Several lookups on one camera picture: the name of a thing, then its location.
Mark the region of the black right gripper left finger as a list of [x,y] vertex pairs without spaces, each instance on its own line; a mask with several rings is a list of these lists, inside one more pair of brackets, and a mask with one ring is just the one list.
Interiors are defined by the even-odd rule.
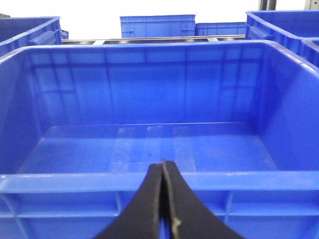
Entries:
[[160,220],[160,193],[163,167],[149,166],[138,191],[96,239],[158,239]]

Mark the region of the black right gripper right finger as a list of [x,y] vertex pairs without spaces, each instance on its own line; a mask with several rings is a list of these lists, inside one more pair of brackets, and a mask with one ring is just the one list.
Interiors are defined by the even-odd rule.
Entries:
[[171,239],[242,239],[192,191],[173,161],[163,161]]

